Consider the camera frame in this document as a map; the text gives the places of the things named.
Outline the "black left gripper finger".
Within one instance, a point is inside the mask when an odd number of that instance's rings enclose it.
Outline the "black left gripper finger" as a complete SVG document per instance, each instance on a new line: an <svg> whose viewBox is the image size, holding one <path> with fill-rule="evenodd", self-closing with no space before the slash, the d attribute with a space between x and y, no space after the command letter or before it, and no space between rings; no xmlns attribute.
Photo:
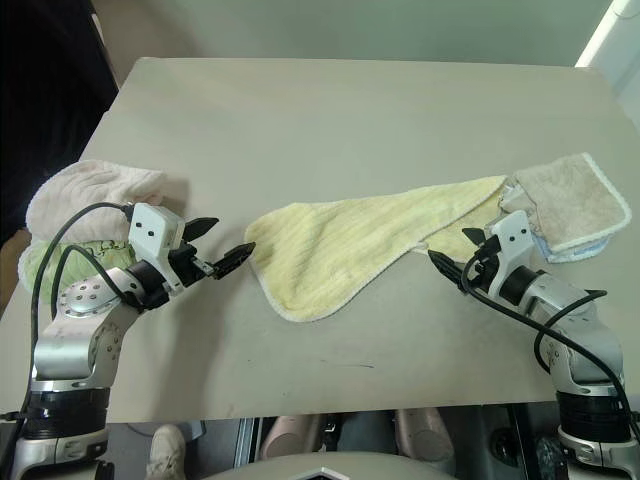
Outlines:
<svg viewBox="0 0 640 480"><path fill-rule="evenodd" d="M185 241L192 242L209 232L217 223L218 218L200 217L185 223Z"/></svg>
<svg viewBox="0 0 640 480"><path fill-rule="evenodd" d="M226 252L220 260L212 264L212 276L215 279L222 279L238 269L251 256L255 246L254 242L249 242Z"/></svg>

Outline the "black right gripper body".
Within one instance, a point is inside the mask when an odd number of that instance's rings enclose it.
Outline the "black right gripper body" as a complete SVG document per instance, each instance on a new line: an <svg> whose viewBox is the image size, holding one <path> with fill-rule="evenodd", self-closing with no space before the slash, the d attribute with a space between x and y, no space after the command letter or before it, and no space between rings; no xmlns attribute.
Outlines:
<svg viewBox="0 0 640 480"><path fill-rule="evenodd" d="M488 291L499 269L500 242L496 235L492 235L487 237L484 245L476 247L471 261L472 269L476 275L470 280L470 285L481 291Z"/></svg>

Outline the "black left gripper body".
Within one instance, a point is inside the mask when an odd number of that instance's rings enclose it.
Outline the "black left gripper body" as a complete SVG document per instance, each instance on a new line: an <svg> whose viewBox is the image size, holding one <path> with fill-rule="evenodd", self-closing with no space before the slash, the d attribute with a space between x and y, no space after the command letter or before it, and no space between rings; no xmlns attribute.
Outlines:
<svg viewBox="0 0 640 480"><path fill-rule="evenodd" d="M183 287L188 288L204 278L220 279L219 271L213 264L200 260L197 249L182 241L177 249L169 252L168 261Z"/></svg>

